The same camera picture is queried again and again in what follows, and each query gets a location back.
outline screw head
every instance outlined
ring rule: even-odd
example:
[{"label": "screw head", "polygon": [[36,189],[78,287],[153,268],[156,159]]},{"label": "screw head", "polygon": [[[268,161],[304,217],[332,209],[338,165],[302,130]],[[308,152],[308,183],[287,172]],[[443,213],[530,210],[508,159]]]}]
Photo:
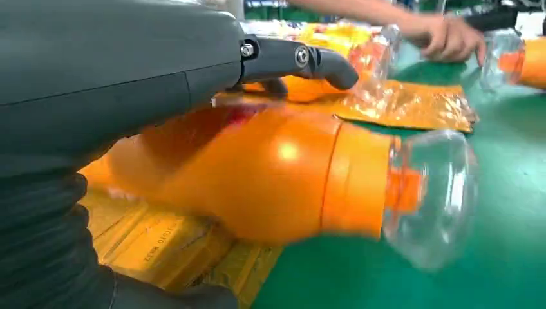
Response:
[{"label": "screw head", "polygon": [[307,47],[305,46],[298,46],[296,48],[296,64],[299,67],[306,66],[309,62],[309,51],[307,50]]},{"label": "screw head", "polygon": [[254,46],[251,44],[243,44],[241,46],[241,55],[243,57],[250,57],[254,54]]}]

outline green work surface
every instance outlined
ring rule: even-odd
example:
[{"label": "green work surface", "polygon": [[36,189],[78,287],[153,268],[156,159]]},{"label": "green work surface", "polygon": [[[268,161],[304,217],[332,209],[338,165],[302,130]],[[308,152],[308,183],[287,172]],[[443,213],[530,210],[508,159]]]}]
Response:
[{"label": "green work surface", "polygon": [[[394,78],[462,84],[480,115],[468,139],[480,164],[475,226],[463,256],[427,274],[383,241],[322,236],[286,249],[254,309],[495,308],[546,306],[546,95],[484,93],[475,61],[417,62],[402,49]],[[408,136],[414,131],[366,125]]]}]

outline orange plastic cap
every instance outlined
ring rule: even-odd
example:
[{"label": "orange plastic cap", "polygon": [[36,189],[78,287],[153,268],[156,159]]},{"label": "orange plastic cap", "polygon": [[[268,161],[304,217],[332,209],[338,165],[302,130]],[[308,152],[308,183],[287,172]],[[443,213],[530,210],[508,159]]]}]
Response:
[{"label": "orange plastic cap", "polygon": [[325,189],[324,231],[380,237],[395,141],[349,123],[341,126]]}]

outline yellow packaging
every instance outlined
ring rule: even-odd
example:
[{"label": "yellow packaging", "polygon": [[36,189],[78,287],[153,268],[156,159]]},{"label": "yellow packaging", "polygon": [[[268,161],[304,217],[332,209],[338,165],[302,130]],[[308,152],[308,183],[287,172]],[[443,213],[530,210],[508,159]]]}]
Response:
[{"label": "yellow packaging", "polygon": [[282,251],[283,247],[237,242],[201,282],[230,288],[239,299],[239,308],[249,309]]},{"label": "yellow packaging", "polygon": [[81,204],[100,263],[173,293],[223,285],[241,309],[250,308],[283,251],[236,241],[215,223],[158,211],[121,192],[90,190]]},{"label": "yellow packaging", "polygon": [[158,211],[142,201],[89,191],[81,204],[89,210],[99,263],[166,290],[191,285],[234,243],[218,224]]}]

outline robotic arm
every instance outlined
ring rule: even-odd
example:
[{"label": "robotic arm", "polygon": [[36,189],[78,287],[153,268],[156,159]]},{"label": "robotic arm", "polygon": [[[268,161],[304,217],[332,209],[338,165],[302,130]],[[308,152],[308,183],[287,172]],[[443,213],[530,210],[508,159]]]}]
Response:
[{"label": "robotic arm", "polygon": [[[245,35],[232,15],[188,1],[2,7],[0,127],[10,134],[0,146],[19,164],[0,176],[81,167],[120,137],[241,82],[298,75],[348,89],[358,79],[332,51]],[[38,154],[49,159],[37,164]]]}]

